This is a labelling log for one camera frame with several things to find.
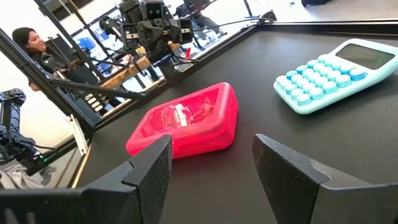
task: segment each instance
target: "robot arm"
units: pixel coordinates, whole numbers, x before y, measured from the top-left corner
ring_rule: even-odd
[[[17,88],[0,93],[0,165],[17,159],[29,169],[40,160],[35,141],[19,133],[25,99],[25,93]]]

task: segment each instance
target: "white wall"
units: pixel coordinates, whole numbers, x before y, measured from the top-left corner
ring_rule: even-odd
[[[33,0],[0,1],[0,27],[11,36],[18,27],[34,28],[40,36],[54,36],[57,28]],[[26,94],[21,109],[21,133],[41,146],[54,146],[72,135],[66,116],[41,92],[33,92],[26,76],[0,52],[0,91],[19,88]]]

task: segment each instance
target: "black cable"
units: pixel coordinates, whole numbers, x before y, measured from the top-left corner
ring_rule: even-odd
[[[221,27],[221,26],[226,26],[226,25],[231,25],[231,24],[240,23],[240,22],[246,22],[246,21],[253,21],[253,20],[264,20],[264,21],[276,22],[276,21],[273,20],[273,19],[266,19],[266,18],[250,18],[250,19],[243,19],[243,20],[241,20],[241,21],[228,22],[228,23],[221,24],[221,25],[217,25],[217,26],[213,26],[213,27],[206,27],[206,28],[203,28],[203,29],[197,29],[197,30],[194,30],[194,32],[199,32],[199,31],[203,31],[203,30],[206,30],[206,29],[219,28],[219,27]]]
[[[38,145],[36,145],[36,144],[34,144],[33,146],[38,147],[38,148],[41,148],[41,149],[48,149],[48,150],[54,150],[54,151],[57,150],[56,148],[53,148],[53,147],[38,146]]]

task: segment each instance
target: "black metal bar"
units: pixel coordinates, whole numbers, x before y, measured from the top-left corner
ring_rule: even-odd
[[[103,80],[105,79],[104,76],[102,76],[101,72],[95,67],[93,62],[87,57],[86,53],[84,53],[81,48],[79,47],[78,44],[72,39],[72,37],[68,34],[68,32],[63,28],[61,23],[58,21],[58,19],[52,14],[52,12],[47,9],[47,7],[44,5],[42,0],[34,0],[36,4],[40,7],[41,11],[51,20],[51,22],[57,27],[57,29],[63,34],[63,36],[68,40],[68,42],[72,45],[73,49],[76,50],[77,54],[79,57],[81,57],[89,66],[91,71],[95,73],[95,75]]]
[[[66,88],[68,90],[78,90],[78,91],[84,91],[87,94],[89,93],[97,93],[97,94],[102,94],[104,96],[112,96],[112,97],[123,97],[123,98],[128,98],[132,100],[140,99],[145,96],[143,93],[136,93],[132,91],[119,91],[119,90],[114,90],[110,88],[102,88],[94,85],[87,85],[87,84],[82,84],[82,83],[75,83],[71,82],[68,80],[49,80],[51,84],[54,86],[57,86],[59,88]]]
[[[244,5],[246,6],[246,9],[248,10],[249,16],[253,16],[253,13],[251,12],[248,0],[243,0],[243,2],[244,2]]]
[[[262,30],[282,32],[324,32],[360,35],[398,35],[398,22],[273,22],[259,25]]]
[[[46,168],[48,165],[55,162],[57,159],[61,158],[66,153],[72,151],[76,147],[77,147],[77,143],[74,138],[67,140],[61,146],[56,148],[56,150],[57,150],[56,152],[45,157],[45,159],[42,160],[40,163],[38,163],[36,166],[28,169],[26,171],[26,174],[33,175],[33,174],[37,173],[38,171],[41,171],[42,169]]]
[[[10,37],[0,29],[0,50],[26,77],[32,80],[41,91],[67,116],[73,114],[85,134],[91,136],[95,131],[94,124],[66,97],[59,89],[53,87],[43,75],[43,69],[33,62]]]
[[[101,43],[101,41],[95,36],[94,32],[90,29],[89,25],[86,23],[84,18],[80,15],[78,8],[76,7],[75,3],[73,3],[72,0],[68,0],[68,3],[70,5],[69,9],[75,13],[77,18],[80,20],[80,22],[83,24],[83,27],[90,33],[91,37],[95,40],[95,42],[98,44],[98,46],[101,48],[101,50],[106,54],[107,57],[110,57],[112,61],[114,62],[114,59],[111,57],[111,55],[108,53],[104,45]]]
[[[162,94],[164,91],[166,91],[171,86],[173,86],[176,83],[189,77],[195,71],[201,69],[207,63],[214,60],[218,56],[222,55],[223,53],[225,53],[229,49],[233,48],[234,46],[238,45],[240,42],[247,39],[248,37],[250,37],[257,31],[258,31],[258,28],[256,26],[253,26],[253,27],[248,27],[247,29],[241,30],[241,31],[237,32],[236,34],[232,35],[229,39],[227,39],[223,43],[220,43],[220,45],[215,46],[214,48],[210,49],[209,52],[200,56],[198,58],[198,62],[195,63],[194,65],[192,65],[186,71],[179,73],[178,75],[172,77],[170,80],[167,80],[167,82],[163,82],[162,84],[160,84],[155,90],[148,92],[148,94],[146,94],[145,98],[143,98],[141,100],[134,101],[134,102],[131,101],[131,102],[125,103],[123,105],[123,107],[116,110],[109,116],[103,118],[101,121],[99,121],[96,124],[97,129],[101,129],[101,128],[105,127],[106,125],[115,121],[116,119],[124,116],[125,114],[131,112],[132,110],[153,100],[156,96],[159,96],[160,94]]]

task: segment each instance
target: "calculator display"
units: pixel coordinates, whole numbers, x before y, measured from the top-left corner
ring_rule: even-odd
[[[381,68],[394,58],[393,54],[356,44],[346,45],[336,56],[373,70]]]

